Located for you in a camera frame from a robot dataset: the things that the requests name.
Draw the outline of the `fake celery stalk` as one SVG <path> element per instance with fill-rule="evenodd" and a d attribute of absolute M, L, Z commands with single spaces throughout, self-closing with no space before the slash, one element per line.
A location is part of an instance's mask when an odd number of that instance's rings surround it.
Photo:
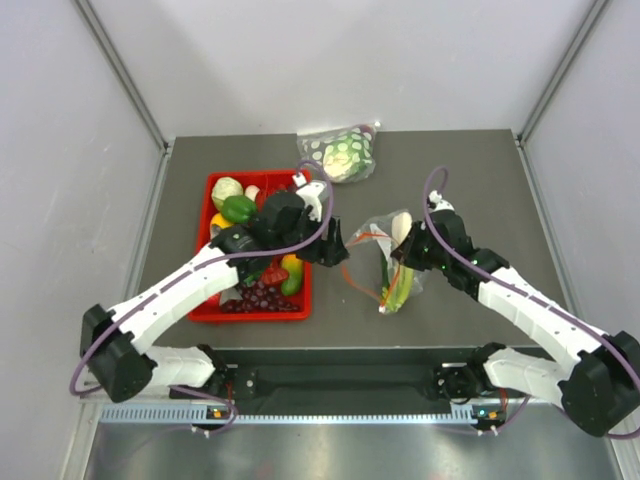
<path fill-rule="evenodd" d="M 382 289 L 379 311 L 383 314 L 396 313 L 409 298 L 413 286 L 414 272 L 400 265 L 391 257 L 411 229 L 412 216 L 407 211 L 395 214 L 391 220 L 391 235 L 380 241 L 383 259 L 386 262 L 386 285 Z"/>

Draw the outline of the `clear orange zip bag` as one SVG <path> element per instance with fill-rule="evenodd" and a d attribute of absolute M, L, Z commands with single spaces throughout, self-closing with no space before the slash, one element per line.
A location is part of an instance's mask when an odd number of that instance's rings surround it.
<path fill-rule="evenodd" d="M 426 272 L 412 270 L 392 257 L 408 236 L 412 222 L 407 210 L 372 217 L 346 244 L 349 258 L 341 266 L 344 280 L 372 298 L 382 315 L 397 313 L 424 288 Z"/>

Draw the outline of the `fake grey fish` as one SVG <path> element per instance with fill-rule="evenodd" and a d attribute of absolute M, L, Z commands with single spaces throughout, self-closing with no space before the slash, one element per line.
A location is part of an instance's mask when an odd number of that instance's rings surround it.
<path fill-rule="evenodd" d="M 210 225 L 210 239 L 213 239 L 216 235 L 218 235 L 220 232 L 222 231 L 222 227 L 216 224 L 211 224 Z M 213 302 L 215 305 L 218 305 L 219 307 L 222 307 L 225 303 L 229 302 L 229 301 L 238 301 L 241 300 L 242 297 L 239 293 L 239 291 L 235 288 L 229 288 L 229 289 L 225 289 L 219 293 L 217 293 L 216 295 L 214 295 L 213 297 L 210 298 L 210 301 Z"/>

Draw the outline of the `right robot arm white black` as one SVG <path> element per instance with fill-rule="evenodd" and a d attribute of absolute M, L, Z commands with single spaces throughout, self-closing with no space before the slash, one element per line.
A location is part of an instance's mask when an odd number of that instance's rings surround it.
<path fill-rule="evenodd" d="M 427 220 L 402 214 L 392 223 L 392 257 L 416 271 L 438 270 L 450 286 L 496 312 L 525 333 L 548 359 L 499 343 L 473 351 L 467 384 L 487 396 L 517 390 L 562 409 L 581 430 L 610 434 L 639 407 L 639 342 L 610 335 L 577 319 L 527 282 L 490 249 L 474 247 L 464 222 L 443 203 Z"/>

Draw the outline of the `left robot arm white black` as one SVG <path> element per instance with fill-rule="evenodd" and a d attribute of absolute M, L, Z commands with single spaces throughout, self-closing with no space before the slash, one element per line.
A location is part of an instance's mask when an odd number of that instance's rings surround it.
<path fill-rule="evenodd" d="M 156 340 L 214 295 L 256 278 L 275 257 L 293 253 L 325 267 L 346 260 L 339 218 L 327 214 L 317 220 L 313 212 L 297 194 L 273 194 L 246 222 L 222 230 L 146 291 L 110 308 L 95 305 L 87 310 L 80 354 L 98 389 L 114 403 L 150 387 L 220 394 L 227 374 L 210 347 L 158 347 Z"/>

